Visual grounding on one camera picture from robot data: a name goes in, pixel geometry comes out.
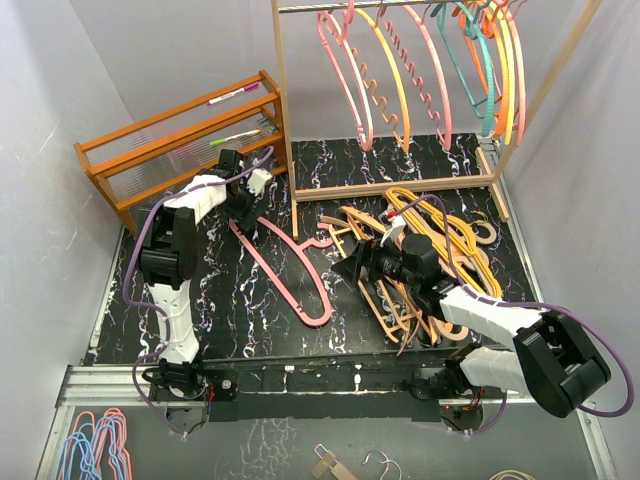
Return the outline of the teal wire hanger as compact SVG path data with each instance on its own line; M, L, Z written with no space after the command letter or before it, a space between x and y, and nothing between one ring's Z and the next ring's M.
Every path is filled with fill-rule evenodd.
M437 7L435 12L432 14L432 17L436 19L437 29L471 109L475 117L482 121L481 134L486 136L490 133L494 122L494 104L496 94L494 85L490 83L490 81L493 80L494 73L491 55L486 45L484 35L480 32L480 27L477 24L475 13L462 1L454 1L452 2L452 5L458 10L458 13L454 14L453 17L457 19L459 16L462 16L462 19L464 20L464 26L462 28L462 35L464 39L469 40L472 47L478 46L480 50L480 72L484 74L484 80L487 84L487 88L483 89L483 94L481 96L474 95L460 65L456 50L449 38L446 27L448 19L447 6L444 5L443 7Z

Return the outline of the orange plastic hanger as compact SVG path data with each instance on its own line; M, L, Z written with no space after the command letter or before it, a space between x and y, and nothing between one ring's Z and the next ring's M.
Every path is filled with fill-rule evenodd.
M474 114L482 120L481 133L486 136L493 131L501 135L514 111L510 101L515 60L508 23L499 14L496 1L459 2L452 17L464 36L484 96L474 96L459 62L451 53L463 91Z

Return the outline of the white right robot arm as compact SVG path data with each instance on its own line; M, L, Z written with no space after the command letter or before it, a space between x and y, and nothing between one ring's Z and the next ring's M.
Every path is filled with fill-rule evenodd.
M350 283L397 281L421 313L499 344L497 350L464 346L446 359L442 370L416 378L418 390L460 397L479 387L511 390L564 418L611 379L606 361L577 321L546 308L505 307L498 300L473 297L443 270L426 236L409 234L399 246L361 240L331 269Z

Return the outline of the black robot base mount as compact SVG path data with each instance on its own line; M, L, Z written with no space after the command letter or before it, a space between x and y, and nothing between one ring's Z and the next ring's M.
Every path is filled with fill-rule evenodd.
M319 356L196 359L144 369L151 397L170 406L200 402L209 422L254 419L408 418L437 422L445 404L480 407L495 387L457 390L445 371L450 350Z

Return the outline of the beige hanger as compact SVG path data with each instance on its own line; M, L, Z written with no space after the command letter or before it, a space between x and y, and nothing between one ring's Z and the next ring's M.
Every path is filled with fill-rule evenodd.
M426 231L447 275L454 277L455 273L459 273L477 291L493 297L502 296L502 287L491 271L488 255L482 249L482 246L490 245L497 239L497 232L487 219L467 224L457 217L449 218L454 268L449 265L446 238L441 225L438 222L427 222Z

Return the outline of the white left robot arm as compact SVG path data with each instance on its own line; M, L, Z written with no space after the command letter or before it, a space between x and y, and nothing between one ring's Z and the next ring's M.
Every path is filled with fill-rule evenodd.
M272 147L251 157L223 149L218 163L199 171L177 193L151 208L141 234L137 265L153 299L161 336L159 358L181 365L198 352L191 316L190 283L200 259L198 225L220 210L243 232L269 206L265 191L273 180Z

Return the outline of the yellow metal hanger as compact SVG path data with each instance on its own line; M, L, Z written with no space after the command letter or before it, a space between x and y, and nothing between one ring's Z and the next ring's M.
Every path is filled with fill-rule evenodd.
M500 1L489 3L488 24L497 34L498 56L502 74L502 90L500 108L495 128L495 135L504 145L513 140L513 127L516 112L517 78L513 41L510 29L502 12Z

